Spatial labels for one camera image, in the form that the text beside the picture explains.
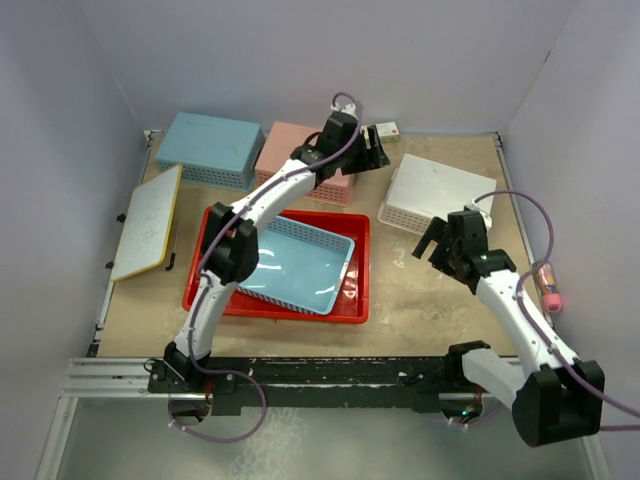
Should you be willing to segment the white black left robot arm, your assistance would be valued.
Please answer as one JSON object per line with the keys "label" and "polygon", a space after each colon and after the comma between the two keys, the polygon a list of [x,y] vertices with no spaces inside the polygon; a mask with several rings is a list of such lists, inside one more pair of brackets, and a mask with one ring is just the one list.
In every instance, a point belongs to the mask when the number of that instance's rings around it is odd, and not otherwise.
{"label": "white black left robot arm", "polygon": [[230,206],[218,202],[210,207],[213,238],[198,264],[198,291],[162,359],[172,384],[194,392],[213,373],[205,365],[215,330],[237,287],[258,266],[258,238],[265,227],[337,171],[347,176],[389,164],[377,128],[362,125],[355,113],[335,110],[316,143],[296,147],[278,172],[254,192]]}

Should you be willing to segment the light blue perforated basket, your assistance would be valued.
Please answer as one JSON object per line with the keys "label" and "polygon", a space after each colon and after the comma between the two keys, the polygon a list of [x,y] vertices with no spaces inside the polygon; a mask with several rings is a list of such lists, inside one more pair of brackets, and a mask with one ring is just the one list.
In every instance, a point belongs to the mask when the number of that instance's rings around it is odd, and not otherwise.
{"label": "light blue perforated basket", "polygon": [[237,191],[255,184],[265,136],[256,123],[180,112],[155,154],[159,169],[182,166],[182,179]]}

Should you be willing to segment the pink perforated basket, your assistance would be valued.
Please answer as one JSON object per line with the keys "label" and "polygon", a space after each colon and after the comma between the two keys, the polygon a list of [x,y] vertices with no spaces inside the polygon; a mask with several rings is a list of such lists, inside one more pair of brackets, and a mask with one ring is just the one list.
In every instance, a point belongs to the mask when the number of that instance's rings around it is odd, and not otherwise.
{"label": "pink perforated basket", "polygon": [[[296,147],[301,146],[317,127],[276,121],[268,133],[255,165],[256,186],[269,180],[289,158]],[[306,195],[306,198],[338,206],[349,206],[355,196],[356,176],[344,176],[340,171],[331,179]]]}

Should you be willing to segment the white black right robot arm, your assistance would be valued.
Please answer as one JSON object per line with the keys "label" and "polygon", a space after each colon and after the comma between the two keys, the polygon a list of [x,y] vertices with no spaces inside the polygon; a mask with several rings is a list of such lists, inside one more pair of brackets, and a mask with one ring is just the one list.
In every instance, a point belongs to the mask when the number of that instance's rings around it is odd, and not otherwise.
{"label": "white black right robot arm", "polygon": [[483,341],[452,345],[445,357],[446,383],[456,391],[476,385],[493,395],[531,447],[598,433],[603,370],[595,361],[582,361],[519,288],[509,255],[490,249],[482,215],[465,209],[433,218],[413,256],[421,257],[429,246],[431,266],[464,284],[488,308],[519,361],[511,364]]}

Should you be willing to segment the white perforated basket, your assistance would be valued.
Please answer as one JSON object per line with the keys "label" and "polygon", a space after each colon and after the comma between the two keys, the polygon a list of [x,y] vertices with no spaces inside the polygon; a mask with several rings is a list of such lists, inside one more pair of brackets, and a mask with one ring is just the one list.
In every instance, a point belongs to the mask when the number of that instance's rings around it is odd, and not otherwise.
{"label": "white perforated basket", "polygon": [[[496,189],[494,179],[406,153],[392,174],[378,220],[421,235],[432,218],[444,219]],[[491,213],[491,198],[477,203]]]}

